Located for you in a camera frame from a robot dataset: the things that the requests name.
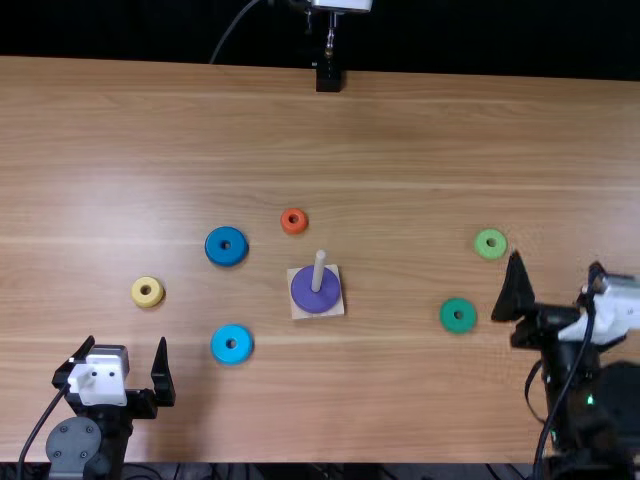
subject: wooden table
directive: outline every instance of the wooden table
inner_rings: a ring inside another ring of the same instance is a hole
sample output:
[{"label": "wooden table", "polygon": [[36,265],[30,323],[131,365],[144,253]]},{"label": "wooden table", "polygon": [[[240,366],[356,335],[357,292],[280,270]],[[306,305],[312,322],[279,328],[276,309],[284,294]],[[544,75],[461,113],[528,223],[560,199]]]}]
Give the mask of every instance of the wooden table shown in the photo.
[{"label": "wooden table", "polygon": [[[132,387],[169,343],[177,404],[136,422],[130,461],[531,461],[537,355],[491,323],[506,259],[473,238],[502,230],[542,301],[573,301],[596,258],[639,273],[639,107],[622,82],[350,72],[336,95],[302,70],[1,59],[0,458],[93,334],[129,347]],[[239,268],[204,255],[220,225],[248,236]],[[286,270],[318,248],[347,315],[293,322]],[[142,275],[166,285],[156,311],[129,296]],[[441,327],[452,296],[471,334]],[[225,368],[209,339],[232,322],[256,348]]]}]

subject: cable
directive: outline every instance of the cable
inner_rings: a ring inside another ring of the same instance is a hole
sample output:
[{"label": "cable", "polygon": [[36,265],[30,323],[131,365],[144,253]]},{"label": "cable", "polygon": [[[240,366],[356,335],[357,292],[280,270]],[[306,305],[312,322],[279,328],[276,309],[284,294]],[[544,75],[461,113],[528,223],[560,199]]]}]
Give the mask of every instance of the cable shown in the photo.
[{"label": "cable", "polygon": [[505,463],[505,465],[508,468],[510,468],[513,471],[513,473],[518,475],[519,478],[521,478],[522,480],[527,480],[526,477],[524,475],[522,475],[522,473],[520,473],[520,470],[518,470],[516,467],[514,467],[512,463]]},{"label": "cable", "polygon": [[531,402],[529,401],[529,390],[531,389],[531,383],[536,378],[536,374],[538,373],[538,370],[540,370],[540,367],[542,367],[542,360],[538,360],[536,363],[533,364],[533,367],[531,367],[529,376],[524,382],[524,399],[527,401],[527,407],[529,407],[529,411],[534,416],[534,418],[544,425],[544,420],[533,409],[533,405],[531,405]]},{"label": "cable", "polygon": [[160,475],[160,472],[158,472],[157,470],[155,470],[155,469],[153,469],[151,467],[147,467],[146,465],[141,465],[139,463],[125,463],[123,465],[123,468],[124,467],[133,467],[133,468],[140,468],[142,470],[146,470],[148,472],[153,473],[155,476],[157,476],[158,480],[162,480],[162,475]]},{"label": "cable", "polygon": [[36,423],[36,426],[33,427],[33,430],[31,431],[31,434],[27,438],[27,441],[25,442],[24,447],[22,447],[22,451],[20,452],[20,457],[18,458],[18,468],[16,469],[16,480],[22,480],[22,469],[24,468],[24,460],[27,457],[27,452],[29,451],[29,447],[31,447],[31,444],[33,443],[36,436],[38,435],[38,432],[42,428],[42,425],[44,425],[44,422],[47,421],[47,418],[49,418],[49,415],[51,415],[51,412],[53,412],[53,409],[56,408],[56,405],[58,404],[60,399],[66,395],[67,390],[69,390],[68,383],[66,383],[64,387],[62,387],[58,391],[58,393],[56,393],[56,396],[53,397],[53,400],[51,400],[51,403],[49,404],[47,409],[44,411],[42,416],[40,417],[40,420],[38,420],[38,423]]},{"label": "cable", "polygon": [[487,470],[489,470],[489,473],[491,474],[491,476],[495,479],[495,480],[502,480],[498,474],[496,473],[496,471],[491,468],[491,465],[489,465],[488,463],[484,464],[485,467],[487,467]]},{"label": "cable", "polygon": [[211,58],[209,59],[209,64],[213,65],[214,63],[216,63],[216,58],[218,57],[218,53],[220,53],[220,49],[222,48],[222,45],[224,45],[224,42],[227,40],[227,37],[229,36],[229,34],[233,31],[233,29],[236,27],[236,25],[242,19],[242,17],[244,17],[244,14],[247,13],[249,10],[251,10],[259,1],[260,0],[251,0],[249,3],[247,3],[244,6],[242,10],[240,10],[240,12],[238,12],[238,14],[236,15],[236,18],[233,19],[233,21],[227,27],[227,30],[222,34],[222,37],[220,37],[220,40],[218,40],[218,45],[216,45],[216,48],[213,51]]},{"label": "cable", "polygon": [[544,455],[544,445],[547,443],[547,437],[549,436],[549,432],[551,430],[551,425],[553,424],[553,420],[556,418],[558,414],[558,410],[560,409],[560,405],[564,401],[564,398],[567,396],[567,392],[569,391],[569,387],[571,386],[571,382],[573,378],[576,376],[576,371],[580,366],[580,362],[582,361],[582,357],[584,356],[584,352],[587,350],[587,346],[591,342],[591,337],[593,336],[593,326],[596,322],[596,310],[593,304],[593,295],[590,295],[587,298],[587,328],[584,332],[584,340],[582,340],[582,344],[580,345],[580,350],[578,350],[578,355],[576,355],[576,359],[571,366],[571,370],[569,371],[569,375],[567,376],[567,380],[564,382],[562,389],[560,390],[560,394],[556,398],[555,403],[553,404],[553,408],[549,412],[549,416],[547,420],[544,422],[544,427],[542,427],[542,432],[540,432],[540,438],[538,439],[538,446],[536,447],[536,455],[535,460],[533,462],[533,480],[542,480],[542,456]]}]

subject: yellow ring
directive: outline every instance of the yellow ring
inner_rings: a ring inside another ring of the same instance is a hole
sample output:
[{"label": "yellow ring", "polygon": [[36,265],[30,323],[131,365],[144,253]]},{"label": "yellow ring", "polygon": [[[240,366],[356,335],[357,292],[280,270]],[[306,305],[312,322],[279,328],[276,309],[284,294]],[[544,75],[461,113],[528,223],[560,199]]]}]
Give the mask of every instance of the yellow ring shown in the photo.
[{"label": "yellow ring", "polygon": [[131,299],[141,308],[155,307],[164,297],[164,287],[153,277],[140,277],[131,286]]}]

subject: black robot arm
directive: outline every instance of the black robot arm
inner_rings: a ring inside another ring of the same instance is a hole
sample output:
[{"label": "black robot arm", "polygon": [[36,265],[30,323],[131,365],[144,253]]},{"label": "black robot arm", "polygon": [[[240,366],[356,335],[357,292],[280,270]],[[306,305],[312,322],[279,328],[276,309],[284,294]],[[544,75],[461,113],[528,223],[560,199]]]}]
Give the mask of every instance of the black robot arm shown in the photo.
[{"label": "black robot arm", "polygon": [[58,424],[47,439],[51,480],[119,480],[133,420],[156,418],[172,407],[175,390],[163,337],[151,369],[154,390],[125,389],[129,360],[123,345],[95,345],[88,337],[54,373],[76,414]]},{"label": "black robot arm", "polygon": [[[611,294],[613,290],[606,289],[619,279],[624,279],[625,288],[634,287],[629,283],[631,277],[609,275],[595,263],[589,269],[588,284],[574,305],[547,305],[536,302],[518,252],[509,259],[492,319],[517,321],[511,336],[512,347],[540,351],[547,406],[550,414],[554,414],[545,422],[545,428],[551,432],[554,454],[543,461],[536,458],[534,480],[634,478],[633,455],[640,447],[640,414],[636,407],[640,367],[628,362],[604,368],[600,365],[600,353],[623,341],[625,336],[595,344],[587,326],[582,335],[589,334],[588,339],[559,338],[561,332],[585,317],[593,331],[596,320],[593,299],[596,295]],[[615,291],[616,301],[628,300],[620,291]],[[544,440],[546,435],[540,440],[542,447]]]}]

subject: black background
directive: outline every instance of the black background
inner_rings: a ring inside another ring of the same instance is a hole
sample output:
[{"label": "black background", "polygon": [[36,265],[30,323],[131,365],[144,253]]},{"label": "black background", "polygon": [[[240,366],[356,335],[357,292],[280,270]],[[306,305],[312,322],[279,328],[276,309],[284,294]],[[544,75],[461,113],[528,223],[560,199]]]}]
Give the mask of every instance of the black background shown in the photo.
[{"label": "black background", "polygon": [[[0,54],[205,63],[248,0],[49,0],[0,7]],[[640,78],[640,1],[374,0],[347,15],[347,69]],[[218,63],[309,67],[326,15],[305,35],[285,0],[263,0]]]}]

